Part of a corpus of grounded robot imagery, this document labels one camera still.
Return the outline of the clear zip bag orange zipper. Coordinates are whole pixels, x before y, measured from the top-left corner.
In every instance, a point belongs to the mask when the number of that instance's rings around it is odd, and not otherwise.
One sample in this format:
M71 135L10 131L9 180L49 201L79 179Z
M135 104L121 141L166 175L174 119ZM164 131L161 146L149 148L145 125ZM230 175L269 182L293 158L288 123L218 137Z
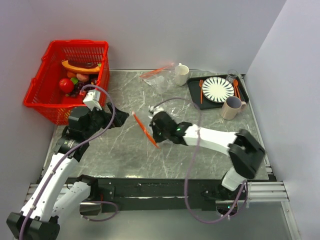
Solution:
M147 127L143 124L143 122L138 118L137 114L132 111L131 115L142 129L144 135L147 139L157 148L159 149L159 143L164 142L166 140L171 141L174 144L178 145L187 145L184 140L184 136L186 135L186 131L188 128L193 125L189 122L181 122L176 123L175 120L161 107L166 102L182 100L192 104L198 112L198 122L195 128L196 134L196 146L199 146L200 137L200 124L202 122L202 112L200 107L191 100L187 100L182 97L171 97L166 100L163 100L157 103L154 106L149 108L149 113L151 114L151 120L149 126L151 127L152 133L150 133Z

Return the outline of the red apple toy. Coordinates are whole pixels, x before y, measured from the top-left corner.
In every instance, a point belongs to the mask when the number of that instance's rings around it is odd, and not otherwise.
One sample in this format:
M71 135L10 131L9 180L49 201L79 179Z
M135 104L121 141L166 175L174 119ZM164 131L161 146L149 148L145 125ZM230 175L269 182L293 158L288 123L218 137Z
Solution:
M59 89L65 94L69 94L74 90L74 83L71 81L70 78L62 78L59 81L58 86Z

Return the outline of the orange papaya slice toy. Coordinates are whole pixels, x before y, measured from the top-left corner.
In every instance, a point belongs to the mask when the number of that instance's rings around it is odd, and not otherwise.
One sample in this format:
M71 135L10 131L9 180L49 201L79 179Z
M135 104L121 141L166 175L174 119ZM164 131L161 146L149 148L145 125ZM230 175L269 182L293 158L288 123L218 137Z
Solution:
M100 68L97 63L94 62L79 62L74 60L64 60L61 62L62 66L69 72L76 74L98 74Z

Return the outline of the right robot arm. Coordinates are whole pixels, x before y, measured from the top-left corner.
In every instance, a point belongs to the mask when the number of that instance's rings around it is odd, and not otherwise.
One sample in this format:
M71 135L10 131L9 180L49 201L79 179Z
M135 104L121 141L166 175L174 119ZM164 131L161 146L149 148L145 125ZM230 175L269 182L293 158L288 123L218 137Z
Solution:
M214 200L232 198L245 180L256 177L265 156L265 149L245 129L225 132L199 127L190 122L176 123L164 110L151 110L150 126L156 143L169 140L176 145L200 146L222 153L232 162L220 184L205 196Z

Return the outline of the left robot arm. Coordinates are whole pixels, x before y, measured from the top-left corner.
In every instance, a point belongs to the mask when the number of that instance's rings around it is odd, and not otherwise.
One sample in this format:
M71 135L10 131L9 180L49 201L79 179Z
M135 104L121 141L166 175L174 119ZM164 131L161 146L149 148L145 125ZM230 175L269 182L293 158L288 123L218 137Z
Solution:
M6 224L17 240L55 240L63 219L82 201L100 201L103 195L98 179L80 175L72 187L59 197L73 168L89 147L96 132L121 127L129 113L107 103L109 112L101 107L75 107L68 124L57 141L50 165L33 195L18 212L9 214Z

